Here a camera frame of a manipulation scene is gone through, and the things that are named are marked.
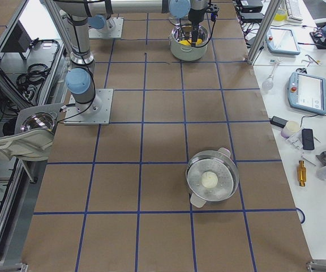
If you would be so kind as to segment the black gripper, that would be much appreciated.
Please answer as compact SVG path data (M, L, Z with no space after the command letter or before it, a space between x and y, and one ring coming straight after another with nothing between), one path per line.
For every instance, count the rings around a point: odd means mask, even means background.
M191 46L192 47L196 47L198 35L199 35L199 23L192 23L192 31L191 31Z

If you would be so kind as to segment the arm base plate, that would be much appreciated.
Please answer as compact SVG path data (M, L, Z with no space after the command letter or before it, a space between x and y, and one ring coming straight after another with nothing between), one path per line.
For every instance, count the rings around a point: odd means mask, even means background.
M74 105L67 108L63 123L65 125L108 125L113 91L113 89L96 89L92 105L76 103L73 95L70 95L69 103Z
M103 16L95 16L88 19L89 38L110 40L120 39L122 37L124 18L110 17L105 19Z

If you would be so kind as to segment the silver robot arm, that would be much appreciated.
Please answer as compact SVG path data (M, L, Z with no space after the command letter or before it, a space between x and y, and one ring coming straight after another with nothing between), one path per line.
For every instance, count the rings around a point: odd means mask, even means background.
M199 24L203 21L204 14L208 11L207 1L56 1L57 6L68 15L71 24L69 34L72 35L70 44L72 46L71 60L75 65L80 65L89 70L95 65L94 57L90 50L88 19L98 14L119 13L171 13L176 18L188 16L192 23L193 38L198 38ZM102 124L103 118L110 118L111 102L113 98L112 89L97 89L90 84L93 99L78 102L77 94L72 94L75 99L75 107L79 109L78 117L87 122L88 118L96 118Z

